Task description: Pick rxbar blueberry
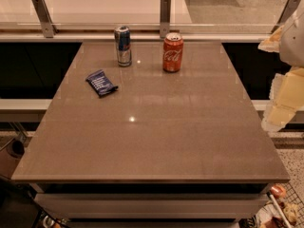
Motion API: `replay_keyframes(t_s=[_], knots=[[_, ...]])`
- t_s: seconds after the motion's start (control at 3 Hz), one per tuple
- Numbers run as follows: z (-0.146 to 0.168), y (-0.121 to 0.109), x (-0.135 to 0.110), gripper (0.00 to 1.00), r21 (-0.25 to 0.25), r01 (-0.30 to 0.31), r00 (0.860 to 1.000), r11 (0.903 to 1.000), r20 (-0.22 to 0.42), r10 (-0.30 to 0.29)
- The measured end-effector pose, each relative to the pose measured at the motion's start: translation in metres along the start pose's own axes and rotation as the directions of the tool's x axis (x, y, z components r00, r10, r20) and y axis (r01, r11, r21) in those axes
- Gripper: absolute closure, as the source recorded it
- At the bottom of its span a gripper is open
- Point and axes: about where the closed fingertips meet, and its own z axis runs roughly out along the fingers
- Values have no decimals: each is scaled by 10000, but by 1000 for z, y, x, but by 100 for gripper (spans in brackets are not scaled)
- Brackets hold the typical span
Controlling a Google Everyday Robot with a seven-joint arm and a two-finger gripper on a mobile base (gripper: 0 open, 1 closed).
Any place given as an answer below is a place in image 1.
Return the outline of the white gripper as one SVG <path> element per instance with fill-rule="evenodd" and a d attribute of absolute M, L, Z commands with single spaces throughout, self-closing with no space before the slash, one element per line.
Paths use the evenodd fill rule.
<path fill-rule="evenodd" d="M 304 8 L 299 6 L 284 26 L 277 28 L 257 48 L 279 53 L 280 60 L 292 66 L 285 75 L 275 75 L 270 102 L 263 113 L 262 128 L 277 132 L 304 106 Z"/>

